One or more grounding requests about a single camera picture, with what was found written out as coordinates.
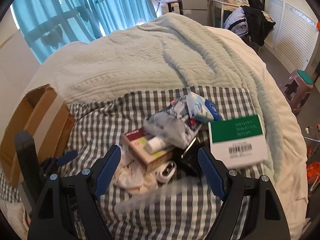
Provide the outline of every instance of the table leg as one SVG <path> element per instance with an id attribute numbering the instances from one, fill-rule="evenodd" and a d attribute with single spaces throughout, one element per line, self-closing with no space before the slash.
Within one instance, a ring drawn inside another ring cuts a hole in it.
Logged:
<path id="1" fill-rule="evenodd" d="M 223 10 L 223 6 L 221 7 L 221 23 L 220 23 L 220 28 L 224 28 L 223 26 L 223 13 L 224 13 L 224 10 Z"/>

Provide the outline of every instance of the closet door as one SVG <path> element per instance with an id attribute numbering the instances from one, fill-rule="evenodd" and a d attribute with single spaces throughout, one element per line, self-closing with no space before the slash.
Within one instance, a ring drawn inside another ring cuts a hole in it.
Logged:
<path id="1" fill-rule="evenodd" d="M 276 21 L 266 43 L 292 70 L 304 70 L 318 38 L 317 18 L 310 6 L 305 0 L 267 0 L 266 11 Z"/>

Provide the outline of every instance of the white cylinder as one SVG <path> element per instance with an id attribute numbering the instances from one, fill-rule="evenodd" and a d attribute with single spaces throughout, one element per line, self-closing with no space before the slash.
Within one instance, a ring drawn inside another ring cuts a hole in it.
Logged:
<path id="1" fill-rule="evenodd" d="M 145 149 L 148 153 L 152 154 L 161 151 L 167 147 L 168 144 L 166 144 L 164 140 L 162 140 L 160 137 L 155 136 L 147 141 Z"/>

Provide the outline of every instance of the gray mini fridge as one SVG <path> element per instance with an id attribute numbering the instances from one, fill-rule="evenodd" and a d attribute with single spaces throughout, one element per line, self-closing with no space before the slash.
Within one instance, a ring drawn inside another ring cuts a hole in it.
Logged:
<path id="1" fill-rule="evenodd" d="M 207 25 L 208 0 L 179 0 L 180 14 Z"/>

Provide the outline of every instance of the green and white box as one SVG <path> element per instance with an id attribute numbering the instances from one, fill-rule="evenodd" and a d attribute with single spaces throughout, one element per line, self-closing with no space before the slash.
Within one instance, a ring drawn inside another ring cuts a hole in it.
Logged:
<path id="1" fill-rule="evenodd" d="M 228 169 L 245 168 L 268 159 L 258 115 L 209 122 L 210 151 Z"/>

